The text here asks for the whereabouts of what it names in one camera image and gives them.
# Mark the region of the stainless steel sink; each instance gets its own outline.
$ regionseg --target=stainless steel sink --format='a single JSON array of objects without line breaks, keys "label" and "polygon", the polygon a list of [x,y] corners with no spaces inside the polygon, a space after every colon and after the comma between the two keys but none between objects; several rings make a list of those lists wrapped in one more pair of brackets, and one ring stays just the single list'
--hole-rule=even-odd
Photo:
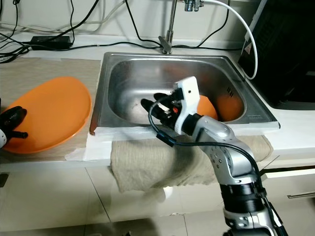
[{"label": "stainless steel sink", "polygon": [[106,53],[90,126],[148,126],[142,98],[170,93],[174,82],[195,76],[199,92],[227,124],[277,121],[227,57]]}]

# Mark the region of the faucet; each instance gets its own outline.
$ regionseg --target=faucet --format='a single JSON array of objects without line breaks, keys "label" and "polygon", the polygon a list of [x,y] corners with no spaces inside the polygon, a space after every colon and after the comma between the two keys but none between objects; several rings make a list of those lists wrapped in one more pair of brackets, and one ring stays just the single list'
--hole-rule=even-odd
[{"label": "faucet", "polygon": [[[203,6],[204,0],[183,0],[185,3],[185,11],[198,11],[200,7]],[[175,12],[176,12],[176,4],[177,0],[172,1],[172,8],[171,8],[171,16],[169,19],[169,26],[166,32],[166,39],[162,38],[161,36],[158,37],[163,49],[163,54],[171,54],[172,53],[172,41],[173,41],[173,26],[174,26],[174,19],[175,19]]]}]

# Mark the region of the power adapter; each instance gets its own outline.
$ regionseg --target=power adapter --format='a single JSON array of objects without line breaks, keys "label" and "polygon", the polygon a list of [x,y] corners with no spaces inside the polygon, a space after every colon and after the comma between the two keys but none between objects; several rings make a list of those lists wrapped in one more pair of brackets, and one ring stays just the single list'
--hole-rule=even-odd
[{"label": "power adapter", "polygon": [[52,38],[52,36],[34,36],[33,38],[31,38],[31,41],[30,41],[30,44],[34,44],[31,46],[31,48],[34,51],[38,51],[38,50],[52,51],[52,50],[60,50],[60,49],[69,49],[72,46],[69,36],[60,36],[51,41],[47,41],[50,38]]}]

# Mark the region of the black appliance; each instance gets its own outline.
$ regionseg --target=black appliance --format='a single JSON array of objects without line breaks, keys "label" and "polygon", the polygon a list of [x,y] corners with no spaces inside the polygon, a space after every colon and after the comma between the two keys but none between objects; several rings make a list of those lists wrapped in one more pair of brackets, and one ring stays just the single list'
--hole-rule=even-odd
[{"label": "black appliance", "polygon": [[[252,31],[258,71],[251,83],[273,108],[315,110],[315,1],[267,0]],[[251,41],[239,65],[251,76]]]}]

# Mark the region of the white wall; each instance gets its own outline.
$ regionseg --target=white wall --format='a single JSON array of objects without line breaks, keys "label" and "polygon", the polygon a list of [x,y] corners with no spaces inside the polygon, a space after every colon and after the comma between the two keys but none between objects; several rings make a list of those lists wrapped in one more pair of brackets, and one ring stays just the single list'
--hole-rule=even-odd
[{"label": "white wall", "polygon": [[[75,13],[73,21],[81,21],[95,0],[73,0]],[[165,35],[168,27],[171,0],[129,0],[139,34],[143,37],[157,39]],[[231,6],[250,23],[259,1],[233,0]],[[106,14],[120,0],[106,0]],[[99,20],[102,15],[103,0],[97,6],[89,20]],[[19,4],[19,23],[23,25],[41,25],[50,28],[69,23],[71,6],[69,0],[21,0]],[[209,5],[200,8],[199,12],[185,12],[184,4],[178,1],[174,26],[174,38],[202,39],[209,32],[219,28],[226,15],[226,9],[221,6]],[[1,21],[15,23],[15,7],[12,0],[4,0]],[[84,26],[82,29],[93,30],[97,25]],[[130,17],[126,6],[121,8],[104,24],[99,34],[134,37]],[[245,29],[230,13],[226,27],[212,37],[212,40],[243,41]]]}]

